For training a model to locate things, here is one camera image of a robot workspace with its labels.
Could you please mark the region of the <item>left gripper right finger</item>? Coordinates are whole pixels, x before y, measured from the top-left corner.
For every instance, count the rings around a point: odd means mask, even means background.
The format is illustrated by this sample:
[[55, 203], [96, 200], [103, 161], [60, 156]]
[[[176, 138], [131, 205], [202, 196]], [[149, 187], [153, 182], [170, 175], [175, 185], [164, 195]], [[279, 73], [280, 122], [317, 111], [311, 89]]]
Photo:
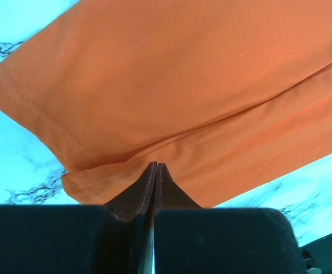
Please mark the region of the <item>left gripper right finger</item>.
[[157, 166], [155, 177], [155, 209], [203, 209], [173, 180], [164, 163]]

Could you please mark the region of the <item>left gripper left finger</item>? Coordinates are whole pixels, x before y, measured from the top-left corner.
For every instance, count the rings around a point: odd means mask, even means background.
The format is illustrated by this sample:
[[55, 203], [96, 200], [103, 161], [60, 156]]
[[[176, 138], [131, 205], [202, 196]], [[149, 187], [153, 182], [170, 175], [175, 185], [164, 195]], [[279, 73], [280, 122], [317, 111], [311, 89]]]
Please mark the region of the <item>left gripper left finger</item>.
[[153, 197], [157, 162], [151, 162], [140, 177], [115, 198], [105, 203], [105, 208], [118, 220], [131, 221], [147, 211]]

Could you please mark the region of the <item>orange t shirt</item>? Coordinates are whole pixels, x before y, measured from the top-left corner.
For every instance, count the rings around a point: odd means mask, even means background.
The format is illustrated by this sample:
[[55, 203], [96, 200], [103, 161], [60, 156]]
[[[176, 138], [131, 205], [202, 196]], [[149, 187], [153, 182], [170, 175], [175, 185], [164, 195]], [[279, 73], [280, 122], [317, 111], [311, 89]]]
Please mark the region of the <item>orange t shirt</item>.
[[332, 1], [79, 1], [0, 63], [0, 110], [82, 204], [162, 162], [213, 207], [332, 153]]

